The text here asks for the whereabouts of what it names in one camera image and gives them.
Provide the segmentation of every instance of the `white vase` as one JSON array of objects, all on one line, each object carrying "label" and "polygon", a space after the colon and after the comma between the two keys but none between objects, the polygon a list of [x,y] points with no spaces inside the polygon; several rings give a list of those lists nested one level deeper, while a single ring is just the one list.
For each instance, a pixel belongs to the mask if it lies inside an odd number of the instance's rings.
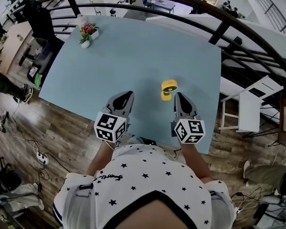
[{"label": "white vase", "polygon": [[82,48],[87,48],[90,46],[90,41],[85,41],[84,43],[81,44]]},{"label": "white vase", "polygon": [[90,35],[90,37],[92,40],[97,39],[99,37],[99,30],[95,30],[95,32],[92,35]]}]

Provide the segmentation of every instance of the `light blue table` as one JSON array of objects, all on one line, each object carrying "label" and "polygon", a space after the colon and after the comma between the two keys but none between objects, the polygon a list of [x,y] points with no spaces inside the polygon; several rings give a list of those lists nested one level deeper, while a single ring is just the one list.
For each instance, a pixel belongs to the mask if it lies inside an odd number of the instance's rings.
[{"label": "light blue table", "polygon": [[147,0],[147,2],[150,3],[153,7],[158,7],[161,9],[168,10],[170,13],[171,11],[173,11],[174,13],[174,7],[175,7],[174,2],[168,1],[168,0],[164,0],[164,1],[154,0],[154,1],[155,3],[152,3],[152,0]]},{"label": "light blue table", "polygon": [[74,29],[40,97],[94,120],[111,96],[132,90],[128,132],[178,148],[177,137],[171,137],[174,101],[161,100],[161,83],[174,79],[205,122],[206,136],[197,148],[208,153],[219,98],[220,48],[144,21],[105,16],[91,16],[90,21],[100,27],[100,36],[83,49],[79,29]]}]

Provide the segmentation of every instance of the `black metal railing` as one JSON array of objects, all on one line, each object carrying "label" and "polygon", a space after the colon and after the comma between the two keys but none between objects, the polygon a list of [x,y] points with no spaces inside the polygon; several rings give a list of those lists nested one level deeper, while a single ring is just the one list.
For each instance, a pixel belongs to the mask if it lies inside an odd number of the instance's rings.
[{"label": "black metal railing", "polygon": [[[41,3],[46,3],[48,1],[52,0],[38,0]],[[251,60],[255,63],[261,65],[264,70],[267,72],[270,77],[276,81],[278,84],[282,85],[284,87],[284,92],[286,93],[286,80],[284,80],[283,77],[279,76],[273,68],[280,68],[281,70],[284,70],[286,72],[286,61],[283,59],[280,54],[261,36],[259,36],[254,30],[243,24],[240,20],[235,19],[234,17],[230,16],[229,14],[221,11],[220,9],[209,5],[207,3],[204,3],[201,0],[171,0],[174,2],[182,3],[190,7],[195,7],[197,9],[200,9],[204,13],[208,13],[219,20],[221,20],[220,26],[214,30],[212,28],[209,28],[205,25],[199,24],[195,21],[186,19],[181,16],[177,16],[174,14],[170,14],[167,12],[163,12],[160,10],[154,10],[151,8],[145,8],[140,6],[134,6],[134,5],[125,5],[125,4],[113,4],[113,3],[85,3],[85,4],[77,4],[75,0],[68,0],[69,4],[68,6],[57,6],[55,8],[48,9],[49,11],[54,10],[63,10],[63,9],[72,9],[74,12],[74,15],[68,15],[68,16],[57,16],[52,17],[52,20],[61,20],[61,19],[75,19],[77,15],[80,13],[79,8],[83,7],[109,7],[109,8],[122,8],[122,9],[128,9],[128,10],[137,10],[137,11],[143,11],[146,13],[152,13],[156,15],[165,16],[189,25],[192,25],[196,28],[199,28],[203,31],[208,32],[211,34],[211,38],[209,40],[209,43],[216,45],[219,40],[224,40],[225,42],[229,43],[229,46],[226,48],[222,48],[222,66],[226,67],[224,60],[232,60],[234,61],[240,68],[246,69],[251,73],[251,76],[255,76],[254,79],[261,79],[264,75],[261,74],[259,71],[255,70],[255,68],[250,67],[248,64],[246,64],[246,58],[247,61]],[[23,7],[18,8],[14,13],[20,13],[23,10]],[[55,28],[62,27],[62,28],[68,28],[68,27],[75,27],[74,24],[58,24],[54,25]],[[266,60],[261,56],[258,55],[256,52],[251,51],[245,47],[243,47],[242,40],[240,38],[231,39],[225,36],[225,32],[228,28],[233,27],[237,29],[239,32],[241,32],[244,36],[248,37],[252,41],[254,41],[259,47],[262,48],[262,50],[265,51]],[[56,34],[70,34],[68,31],[56,31]],[[241,53],[244,56],[240,57],[236,53]],[[237,77],[240,73],[236,72],[235,69],[232,69],[235,71],[235,77]],[[243,76],[248,78],[248,82],[252,82],[252,79],[247,76]]]},{"label": "black metal railing", "polygon": [[286,34],[286,19],[271,0],[256,0],[269,18],[274,29]]}]

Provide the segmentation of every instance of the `white t-shirt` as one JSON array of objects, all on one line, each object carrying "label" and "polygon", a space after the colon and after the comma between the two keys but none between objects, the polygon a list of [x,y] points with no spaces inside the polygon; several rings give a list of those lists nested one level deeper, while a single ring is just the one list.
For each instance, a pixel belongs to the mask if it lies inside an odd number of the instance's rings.
[{"label": "white t-shirt", "polygon": [[54,200],[54,215],[65,229],[112,229],[154,200],[192,229],[230,229],[234,221],[223,181],[204,184],[163,149],[142,144],[115,150],[95,177],[69,173]]}]

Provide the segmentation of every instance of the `white chair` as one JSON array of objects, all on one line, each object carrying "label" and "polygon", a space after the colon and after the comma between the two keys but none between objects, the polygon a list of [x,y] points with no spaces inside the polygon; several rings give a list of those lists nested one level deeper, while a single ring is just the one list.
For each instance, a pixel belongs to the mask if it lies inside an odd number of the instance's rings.
[{"label": "white chair", "polygon": [[[249,90],[253,88],[263,92],[264,95],[258,97],[249,92]],[[269,78],[269,76],[265,76],[251,86],[224,98],[221,100],[223,103],[223,109],[221,127],[219,130],[238,129],[236,132],[259,132],[260,108],[263,99],[281,91],[282,89],[283,87]],[[232,98],[239,101],[238,115],[228,114],[225,112],[225,103],[227,100]],[[237,118],[238,125],[225,126],[226,116]]]}]

